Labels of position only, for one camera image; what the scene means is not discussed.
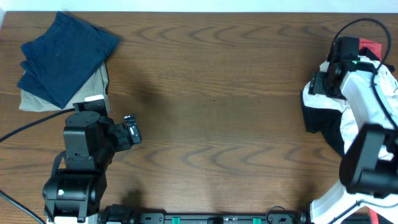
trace white wall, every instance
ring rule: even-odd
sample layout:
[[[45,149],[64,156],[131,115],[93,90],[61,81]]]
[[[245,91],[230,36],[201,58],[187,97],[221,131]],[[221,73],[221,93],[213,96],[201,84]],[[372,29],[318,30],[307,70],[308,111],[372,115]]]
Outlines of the white wall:
[[[6,16],[6,12],[0,7],[0,32],[1,32],[1,25],[4,20],[4,16]]]
[[[398,12],[398,0],[0,0],[6,11]]]

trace folded fabric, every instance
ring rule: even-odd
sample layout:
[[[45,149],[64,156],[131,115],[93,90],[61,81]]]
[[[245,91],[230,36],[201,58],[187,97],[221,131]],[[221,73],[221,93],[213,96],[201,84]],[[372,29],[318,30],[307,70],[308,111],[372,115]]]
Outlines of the folded fabric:
[[[105,95],[108,85],[108,73],[105,63],[102,63],[99,69],[92,74],[87,82],[76,92],[72,99],[67,103],[64,109],[73,108],[74,103],[84,102],[85,98],[94,95]],[[19,109],[22,111],[56,111],[61,108],[35,96],[25,90],[21,90],[21,104]]]
[[[360,61],[373,63],[375,67],[380,64],[377,60],[370,60],[365,56],[359,57]],[[328,65],[329,62],[323,62],[320,65],[320,71],[325,72]],[[398,82],[385,65],[382,65],[379,69],[374,82],[380,86],[394,114],[398,114]],[[358,125],[356,124],[351,106],[346,100],[329,98],[319,94],[310,95],[308,94],[309,86],[310,83],[305,85],[301,99],[307,131],[311,133],[321,131],[327,141],[334,139],[335,141],[328,141],[329,145],[339,155],[344,156],[358,135]],[[393,155],[388,153],[386,147],[383,146],[379,157],[391,160]]]
[[[48,31],[22,45],[26,70],[17,86],[64,108],[108,58],[119,39],[86,22],[57,13]]]

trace black mount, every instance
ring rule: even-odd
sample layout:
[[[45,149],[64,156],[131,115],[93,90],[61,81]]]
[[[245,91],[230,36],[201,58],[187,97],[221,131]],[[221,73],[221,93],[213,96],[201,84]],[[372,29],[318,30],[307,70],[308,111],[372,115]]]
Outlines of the black mount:
[[[377,198],[398,194],[398,152],[395,131],[379,124],[364,124],[340,163],[339,177],[350,194]],[[394,154],[391,161],[379,159],[382,145]]]
[[[54,161],[51,178],[43,188],[45,215],[77,217],[78,222],[99,212],[107,187],[105,171],[116,152],[141,143],[134,115],[114,124],[104,100],[75,103],[75,113],[63,130],[66,151]],[[66,169],[58,169],[64,158]]]
[[[310,224],[308,214],[294,211],[274,210],[268,216],[257,214],[186,214],[161,211],[137,213],[124,205],[107,206],[99,214],[97,224]],[[342,224],[371,224],[367,215],[352,215]]]
[[[339,37],[333,44],[328,56],[327,72],[315,72],[310,82],[309,94],[323,94],[330,98],[346,98],[341,94],[340,85],[347,72],[367,71],[375,72],[374,65],[361,62],[359,54],[359,38]]]

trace wooden table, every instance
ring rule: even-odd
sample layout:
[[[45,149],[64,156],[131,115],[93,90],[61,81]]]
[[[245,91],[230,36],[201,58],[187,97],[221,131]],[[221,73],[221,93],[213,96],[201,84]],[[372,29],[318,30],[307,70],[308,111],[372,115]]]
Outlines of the wooden table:
[[[121,41],[107,60],[111,117],[134,113],[143,144],[117,153],[101,208],[112,203],[168,212],[302,209],[337,180],[340,157],[305,132],[300,90],[346,23],[393,14],[76,12]],[[0,38],[0,136],[51,113],[18,110],[21,44],[55,12],[8,12]],[[382,41],[364,23],[352,35]],[[387,60],[398,62],[398,50]],[[42,188],[64,150],[67,115],[0,144],[0,188],[43,214]],[[3,223],[32,223],[4,200]]]

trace blue cloth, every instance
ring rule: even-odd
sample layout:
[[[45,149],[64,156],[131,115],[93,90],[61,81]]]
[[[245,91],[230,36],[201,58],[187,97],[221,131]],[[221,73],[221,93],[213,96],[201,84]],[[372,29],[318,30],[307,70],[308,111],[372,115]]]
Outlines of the blue cloth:
[[[21,46],[26,72],[17,86],[64,108],[118,42],[114,35],[58,12],[43,36]]]

